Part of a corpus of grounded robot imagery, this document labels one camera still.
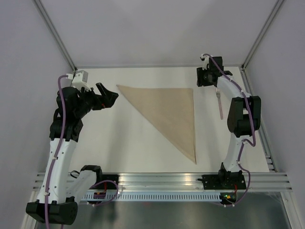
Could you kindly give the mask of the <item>pink-handled metal fork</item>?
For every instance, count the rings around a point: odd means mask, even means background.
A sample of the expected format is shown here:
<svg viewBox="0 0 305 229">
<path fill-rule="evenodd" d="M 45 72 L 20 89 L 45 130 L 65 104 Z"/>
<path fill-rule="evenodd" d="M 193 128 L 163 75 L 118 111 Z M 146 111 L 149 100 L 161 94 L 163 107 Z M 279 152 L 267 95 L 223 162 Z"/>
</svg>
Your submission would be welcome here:
<svg viewBox="0 0 305 229">
<path fill-rule="evenodd" d="M 221 103 L 221 93 L 218 88 L 216 88 L 215 92 L 216 92 L 216 97 L 217 97 L 217 101 L 218 101 L 220 119 L 223 120 L 224 116 L 223 116 L 223 109 L 222 109 L 222 103 Z"/>
</svg>

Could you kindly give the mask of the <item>beige cloth napkin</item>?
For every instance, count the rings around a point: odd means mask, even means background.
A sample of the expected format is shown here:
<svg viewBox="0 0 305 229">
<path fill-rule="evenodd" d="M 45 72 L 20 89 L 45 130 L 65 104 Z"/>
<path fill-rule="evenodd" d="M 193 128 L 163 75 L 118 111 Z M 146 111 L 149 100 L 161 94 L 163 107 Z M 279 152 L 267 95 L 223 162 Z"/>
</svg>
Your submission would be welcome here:
<svg viewBox="0 0 305 229">
<path fill-rule="evenodd" d="M 170 143 L 194 164 L 197 163 L 192 88 L 117 87 Z"/>
</svg>

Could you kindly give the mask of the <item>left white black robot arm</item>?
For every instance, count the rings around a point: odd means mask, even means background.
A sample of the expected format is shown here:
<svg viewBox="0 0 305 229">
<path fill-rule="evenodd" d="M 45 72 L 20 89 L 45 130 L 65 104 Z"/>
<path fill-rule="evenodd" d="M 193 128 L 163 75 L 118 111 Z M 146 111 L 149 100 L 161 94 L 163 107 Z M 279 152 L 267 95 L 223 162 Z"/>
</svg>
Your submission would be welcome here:
<svg viewBox="0 0 305 229">
<path fill-rule="evenodd" d="M 58 108 L 50 126 L 46 174 L 37 199 L 26 206 L 26 213 L 47 228 L 51 224 L 73 224 L 79 202 L 89 189 L 107 187 L 108 183 L 118 186 L 116 180 L 105 179 L 97 165 L 84 165 L 71 186 L 67 186 L 71 158 L 83 127 L 82 118 L 90 111 L 111 108 L 119 96 L 102 83 L 97 83 L 96 87 L 100 94 L 84 86 L 59 88 L 57 92 Z"/>
</svg>

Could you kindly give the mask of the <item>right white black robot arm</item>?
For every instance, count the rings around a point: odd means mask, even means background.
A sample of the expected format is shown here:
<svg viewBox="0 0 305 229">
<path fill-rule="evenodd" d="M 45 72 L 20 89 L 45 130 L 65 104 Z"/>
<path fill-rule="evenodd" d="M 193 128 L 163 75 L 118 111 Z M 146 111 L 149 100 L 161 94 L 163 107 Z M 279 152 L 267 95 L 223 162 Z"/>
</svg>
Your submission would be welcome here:
<svg viewBox="0 0 305 229">
<path fill-rule="evenodd" d="M 202 175 L 205 190 L 246 190 L 241 156 L 245 143 L 256 145 L 255 132 L 261 125 L 261 98 L 244 91 L 230 71 L 224 70 L 221 56 L 202 54 L 202 67 L 197 68 L 197 86 L 214 86 L 231 102 L 227 117 L 230 136 L 228 152 L 216 175 Z"/>
</svg>

